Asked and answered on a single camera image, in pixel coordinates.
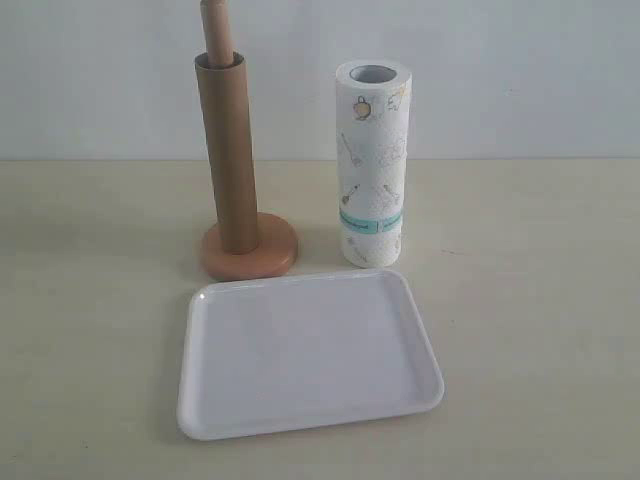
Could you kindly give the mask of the white printed paper towel roll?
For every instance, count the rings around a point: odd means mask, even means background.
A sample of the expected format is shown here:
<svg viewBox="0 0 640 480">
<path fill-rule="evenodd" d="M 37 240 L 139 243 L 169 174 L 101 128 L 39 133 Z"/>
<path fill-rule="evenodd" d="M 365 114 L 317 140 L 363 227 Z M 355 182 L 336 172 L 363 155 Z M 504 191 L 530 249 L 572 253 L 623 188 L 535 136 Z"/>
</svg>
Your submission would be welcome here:
<svg viewBox="0 0 640 480">
<path fill-rule="evenodd" d="M 387 267 L 401 253 L 411 99 L 412 74 L 396 62 L 336 70 L 341 249 L 359 267 Z"/>
</svg>

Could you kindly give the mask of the wooden paper towel holder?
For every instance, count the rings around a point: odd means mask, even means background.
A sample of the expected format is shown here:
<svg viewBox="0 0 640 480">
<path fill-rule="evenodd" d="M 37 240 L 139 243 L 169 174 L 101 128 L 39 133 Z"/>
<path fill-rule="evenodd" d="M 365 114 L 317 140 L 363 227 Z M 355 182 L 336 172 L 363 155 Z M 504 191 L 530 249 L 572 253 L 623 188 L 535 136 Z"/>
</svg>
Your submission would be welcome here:
<svg viewBox="0 0 640 480">
<path fill-rule="evenodd" d="M 233 63 L 234 50 L 228 6 L 225 1 L 202 1 L 200 13 L 206 52 L 212 66 Z M 298 237 L 283 218 L 262 213 L 257 208 L 258 244 L 246 254 L 226 252 L 216 223 L 205 233 L 201 243 L 201 260 L 205 271 L 220 281 L 251 280 L 285 274 L 298 254 Z"/>
</svg>

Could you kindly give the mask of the white plastic tray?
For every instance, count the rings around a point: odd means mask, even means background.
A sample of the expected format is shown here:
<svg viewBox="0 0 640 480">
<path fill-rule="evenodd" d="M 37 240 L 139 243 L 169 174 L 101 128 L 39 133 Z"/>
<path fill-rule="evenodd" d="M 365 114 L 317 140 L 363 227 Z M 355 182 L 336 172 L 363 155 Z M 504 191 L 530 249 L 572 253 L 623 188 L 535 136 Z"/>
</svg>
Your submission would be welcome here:
<svg viewBox="0 0 640 480">
<path fill-rule="evenodd" d="M 190 301 L 176 416 L 191 439 L 411 415 L 434 409 L 444 393 L 397 272 L 216 283 Z"/>
</svg>

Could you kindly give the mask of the brown cardboard tube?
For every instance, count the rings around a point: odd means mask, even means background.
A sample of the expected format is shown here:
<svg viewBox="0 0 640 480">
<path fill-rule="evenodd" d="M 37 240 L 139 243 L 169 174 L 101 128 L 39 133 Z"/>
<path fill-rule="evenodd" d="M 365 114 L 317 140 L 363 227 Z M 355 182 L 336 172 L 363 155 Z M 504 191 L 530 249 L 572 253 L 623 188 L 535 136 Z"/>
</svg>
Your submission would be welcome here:
<svg viewBox="0 0 640 480">
<path fill-rule="evenodd" d="M 194 59 L 200 105 L 223 249 L 246 254 L 257 247 L 258 222 L 250 107 L 244 57 L 226 67 L 208 55 Z"/>
</svg>

